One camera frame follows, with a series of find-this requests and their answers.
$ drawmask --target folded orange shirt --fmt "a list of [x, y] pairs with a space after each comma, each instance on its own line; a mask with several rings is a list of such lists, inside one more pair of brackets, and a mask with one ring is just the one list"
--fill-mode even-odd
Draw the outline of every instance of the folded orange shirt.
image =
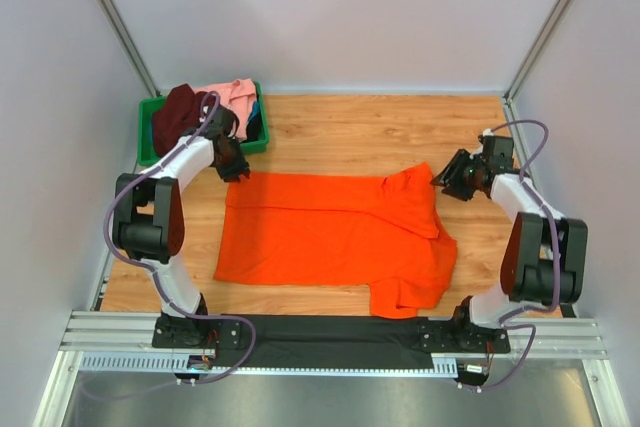
[[369, 284], [372, 315], [407, 318], [449, 287], [456, 242], [427, 164], [389, 177], [252, 173], [229, 186], [217, 280]]

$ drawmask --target cable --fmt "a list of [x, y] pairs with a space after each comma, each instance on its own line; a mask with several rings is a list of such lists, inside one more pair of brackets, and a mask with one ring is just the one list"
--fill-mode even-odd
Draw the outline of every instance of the cable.
[[[214, 98], [214, 104], [213, 105], [209, 105], [208, 104], [208, 101], [211, 98]], [[142, 262], [142, 261], [139, 261], [139, 260], [130, 259], [129, 257], [123, 255], [117, 249], [117, 247], [113, 243], [113, 240], [111, 239], [111, 236], [109, 235], [109, 226], [110, 226], [111, 218], [113, 217], [113, 213], [114, 213], [116, 207], [118, 206], [118, 204], [120, 203], [120, 201], [124, 198], [124, 196], [127, 195], [129, 192], [131, 192], [131, 190], [136, 188], [140, 183], [144, 182], [149, 177], [151, 177], [153, 175], [156, 175], [157, 173], [161, 172], [171, 161], [173, 161], [173, 159], [175, 159], [187, 147], [189, 147], [189, 145], [191, 145], [191, 143], [204, 131], [204, 129], [207, 127], [207, 125], [209, 125], [209, 123], [213, 119], [213, 115], [216, 112], [216, 110], [218, 109], [219, 105], [220, 105], [220, 95], [217, 92], [207, 92], [207, 94], [203, 97], [202, 102], [200, 104], [200, 113], [202, 115], [204, 115], [205, 108], [209, 107], [209, 111], [207, 112], [207, 115], [206, 115], [206, 117], [204, 119], [204, 122], [191, 135], [191, 137], [189, 137], [184, 143], [182, 143], [182, 144], [178, 145], [177, 147], [175, 147], [171, 152], [169, 152], [169, 154], [165, 158], [161, 159], [154, 167], [152, 167], [151, 169], [145, 171], [144, 173], [142, 173], [141, 175], [136, 177], [124, 189], [122, 189], [122, 191], [120, 191], [118, 193], [118, 195], [115, 196], [115, 198], [113, 199], [113, 201], [111, 202], [111, 204], [107, 208], [107, 213], [105, 215], [104, 222], [102, 224], [102, 235], [104, 237], [105, 243], [107, 244], [107, 247], [109, 248], [109, 251], [117, 259], [121, 260], [122, 262], [125, 262], [127, 264], [130, 264], [130, 265], [133, 265], [133, 266], [136, 266], [136, 267], [142, 267], [143, 269], [148, 271], [151, 274], [151, 279], [152, 279], [156, 289], [158, 290], [158, 294], [160, 295], [162, 300], [166, 304], [168, 304], [169, 307], [171, 307], [173, 310], [175, 310], [176, 312], [178, 312], [179, 314], [183, 315], [186, 318], [194, 319], [194, 320], [224, 320], [224, 321], [231, 320], [231, 321], [242, 322], [243, 324], [247, 325], [249, 327], [249, 330], [251, 331], [251, 342], [249, 343], [249, 347], [247, 348], [247, 351], [244, 353], [244, 355], [242, 356], [242, 358], [238, 362], [236, 362], [234, 365], [229, 367], [224, 372], [221, 372], [220, 374], [209, 376], [209, 377], [205, 377], [204, 379], [194, 380], [191, 383], [182, 383], [180, 385], [210, 384], [212, 382], [216, 382], [218, 380], [224, 379], [225, 377], [228, 377], [233, 372], [235, 372], [242, 364], [244, 364], [244, 362], [249, 358], [249, 356], [253, 352], [253, 349], [254, 349], [255, 343], [256, 343], [256, 328], [255, 328], [255, 325], [253, 325], [253, 323], [250, 320], [245, 319], [244, 317], [237, 316], [237, 315], [200, 315], [200, 314], [193, 314], [193, 313], [185, 311], [180, 306], [176, 305], [173, 302], [173, 300], [171, 300], [169, 298], [169, 296], [167, 295], [166, 291], [162, 287], [162, 284], [161, 284], [159, 276], [158, 276], [158, 272], [156, 271], [156, 269], [152, 265], [147, 264], [147, 263]], [[84, 388], [84, 385], [81, 386], [81, 392], [84, 395], [86, 395], [87, 397], [89, 397], [90, 399], [93, 399], [93, 400], [119, 401], [119, 400], [127, 400], [127, 399], [130, 399], [130, 398], [133, 398], [133, 397], [138, 397], [140, 395], [148, 394], [150, 392], [154, 392], [156, 390], [160, 390], [160, 389], [163, 389], [165, 387], [169, 387], [171, 385], [176, 385], [176, 384], [177, 384], [176, 381], [166, 382], [164, 384], [159, 384], [159, 385], [150, 387], [150, 388], [148, 388], [146, 390], [143, 390], [141, 392], [135, 392], [133, 394], [120, 395], [120, 396], [115, 396], [115, 397], [101, 397], [101, 396], [97, 396], [97, 395], [91, 394], [90, 392], [88, 392]]]
[[519, 125], [519, 124], [537, 125], [538, 127], [542, 128], [542, 131], [543, 131], [543, 136], [542, 136], [542, 140], [540, 141], [540, 144], [538, 145], [536, 150], [533, 151], [533, 154], [531, 154], [531, 157], [529, 157], [527, 161], [524, 163], [524, 165], [520, 168], [519, 180], [520, 180], [520, 185], [522, 185], [522, 188], [527, 192], [529, 197], [531, 197], [531, 199], [538, 205], [538, 207], [540, 207], [540, 209], [544, 212], [549, 222], [549, 230], [551, 232], [551, 251], [553, 256], [553, 294], [551, 298], [551, 305], [549, 307], [541, 308], [534, 305], [524, 305], [510, 312], [507, 312], [502, 317], [500, 317], [498, 322], [500, 326], [505, 330], [531, 329], [531, 335], [529, 336], [529, 341], [527, 342], [527, 346], [522, 351], [522, 356], [520, 357], [520, 360], [518, 360], [518, 363], [511, 370], [511, 372], [509, 372], [503, 379], [499, 380], [495, 384], [488, 385], [486, 387], [473, 388], [472, 386], [467, 386], [468, 388], [476, 392], [495, 390], [505, 385], [520, 371], [520, 369], [524, 365], [524, 361], [526, 360], [527, 356], [529, 355], [529, 352], [531, 351], [531, 347], [533, 346], [533, 341], [535, 340], [535, 337], [536, 337], [536, 326], [533, 324], [505, 326], [504, 323], [507, 320], [517, 315], [523, 314], [525, 312], [536, 311], [536, 312], [542, 312], [542, 313], [551, 313], [555, 311], [558, 305], [560, 304], [560, 242], [558, 240], [558, 229], [556, 227], [556, 222], [555, 222], [555, 219], [553, 218], [553, 213], [547, 207], [544, 200], [542, 200], [542, 198], [540, 198], [540, 196], [536, 193], [536, 191], [532, 189], [527, 182], [525, 182], [526, 170], [529, 168], [529, 166], [535, 160], [535, 158], [538, 157], [540, 152], [542, 152], [542, 149], [544, 148], [545, 144], [547, 143], [547, 140], [549, 139], [549, 128], [539, 120], [522, 119], [522, 120], [513, 120], [511, 122], [506, 122], [504, 124], [498, 125], [497, 127], [494, 127], [493, 129], [491, 129], [491, 132], [496, 132], [505, 127], [510, 127], [512, 125]]

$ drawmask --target white backdrop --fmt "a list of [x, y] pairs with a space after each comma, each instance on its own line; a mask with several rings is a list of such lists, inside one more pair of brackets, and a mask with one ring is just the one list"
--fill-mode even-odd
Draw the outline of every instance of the white backdrop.
[[95, 0], [0, 0], [0, 424], [31, 425], [145, 91]]
[[156, 83], [499, 91], [555, 0], [114, 0]]
[[[631, 425], [640, 425], [639, 5], [575, 0], [516, 100], [520, 117], [551, 129], [535, 162], [545, 196], [589, 226], [578, 310], [598, 320]], [[526, 134], [531, 147], [536, 134]]]

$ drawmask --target wooden surface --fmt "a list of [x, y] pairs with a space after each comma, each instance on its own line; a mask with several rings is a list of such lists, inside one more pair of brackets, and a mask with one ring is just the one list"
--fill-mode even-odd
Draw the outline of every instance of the wooden surface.
[[[254, 171], [384, 176], [426, 161], [437, 174], [457, 149], [474, 149], [478, 134], [504, 122], [498, 97], [265, 96], [265, 108], [271, 143], [267, 152], [248, 158]], [[214, 281], [226, 189], [215, 170], [207, 169], [185, 189], [182, 199], [182, 252], [210, 312], [369, 313], [366, 285], [248, 286]], [[447, 316], [464, 297], [498, 281], [511, 224], [481, 193], [461, 202], [438, 192], [437, 209], [458, 241], [458, 260], [451, 287], [438, 307], [421, 314]], [[147, 275], [116, 262], [101, 310], [159, 309]]]

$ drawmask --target green plastic bin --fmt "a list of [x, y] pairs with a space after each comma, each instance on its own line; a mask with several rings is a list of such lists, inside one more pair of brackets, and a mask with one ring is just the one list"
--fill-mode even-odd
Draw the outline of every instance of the green plastic bin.
[[[244, 155], [257, 154], [267, 150], [269, 143], [269, 128], [267, 127], [267, 117], [264, 113], [264, 102], [262, 100], [262, 91], [260, 84], [254, 82], [256, 93], [258, 94], [258, 104], [260, 105], [260, 114], [262, 114], [262, 131], [258, 135], [258, 140], [253, 142], [243, 142], [240, 144]], [[151, 137], [151, 115], [160, 110], [164, 105], [166, 97], [153, 97], [140, 102], [140, 111], [138, 117], [138, 164], [143, 166], [153, 165], [160, 157], [156, 155], [153, 148], [153, 139]]]

